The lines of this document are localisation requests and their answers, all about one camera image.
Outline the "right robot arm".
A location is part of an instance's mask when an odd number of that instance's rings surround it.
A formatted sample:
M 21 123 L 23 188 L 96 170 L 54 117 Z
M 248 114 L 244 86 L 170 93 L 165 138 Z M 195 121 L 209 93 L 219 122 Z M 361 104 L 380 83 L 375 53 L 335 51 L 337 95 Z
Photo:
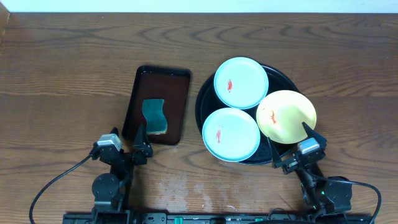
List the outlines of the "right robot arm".
M 296 173 L 305 202 L 313 206 L 318 215 L 351 210 L 352 186 L 346 183 L 348 179 L 341 176 L 326 178 L 317 164 L 325 157 L 327 140 L 305 122 L 302 129 L 307 138 L 297 144 L 297 152 L 290 159 L 282 160 L 273 141 L 267 140 L 273 168 L 282 168 L 285 175 Z

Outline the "yellow plate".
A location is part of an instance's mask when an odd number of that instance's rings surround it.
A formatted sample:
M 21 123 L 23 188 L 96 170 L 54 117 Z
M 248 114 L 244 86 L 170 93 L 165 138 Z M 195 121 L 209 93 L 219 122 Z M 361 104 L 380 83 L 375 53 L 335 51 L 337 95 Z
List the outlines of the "yellow plate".
M 314 128 L 317 112 L 303 94 L 291 90 L 275 91 L 258 105 L 256 121 L 261 132 L 281 144 L 293 144 L 307 137 L 302 123 Z

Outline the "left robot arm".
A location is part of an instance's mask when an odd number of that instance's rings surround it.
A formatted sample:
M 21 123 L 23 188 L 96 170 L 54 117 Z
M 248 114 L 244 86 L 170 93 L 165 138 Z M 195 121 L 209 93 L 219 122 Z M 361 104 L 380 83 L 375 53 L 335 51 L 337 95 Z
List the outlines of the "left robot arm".
M 135 152 L 124 152 L 117 128 L 102 135 L 93 144 L 90 156 L 110 166 L 110 171 L 99 175 L 93 182 L 97 211 L 125 210 L 129 206 L 129 193 L 135 166 L 144 165 L 152 157 L 153 149 L 149 142 L 146 127 L 140 125 L 134 139 Z

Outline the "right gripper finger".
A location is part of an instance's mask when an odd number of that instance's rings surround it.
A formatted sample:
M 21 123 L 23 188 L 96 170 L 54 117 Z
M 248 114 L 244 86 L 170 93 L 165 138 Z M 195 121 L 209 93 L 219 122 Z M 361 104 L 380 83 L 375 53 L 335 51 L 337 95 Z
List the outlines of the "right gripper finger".
M 279 152 L 270 137 L 267 138 L 267 142 L 271 150 L 272 166 L 277 169 L 282 165 L 282 159 L 280 158 Z
M 319 143 L 321 149 L 326 148 L 326 142 L 327 142 L 326 138 L 324 138 L 322 135 L 314 131 L 306 122 L 302 122 L 302 126 L 308 138 L 314 138 L 314 140 L 316 140 L 316 142 Z

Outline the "green scouring sponge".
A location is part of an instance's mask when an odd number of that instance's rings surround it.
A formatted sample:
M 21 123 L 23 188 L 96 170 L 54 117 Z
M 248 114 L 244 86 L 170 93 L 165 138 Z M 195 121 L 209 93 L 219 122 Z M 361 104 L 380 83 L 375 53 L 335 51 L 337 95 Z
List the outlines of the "green scouring sponge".
M 142 103 L 142 113 L 146 119 L 147 134 L 165 134 L 167 119 L 163 112 L 164 99 L 145 99 Z

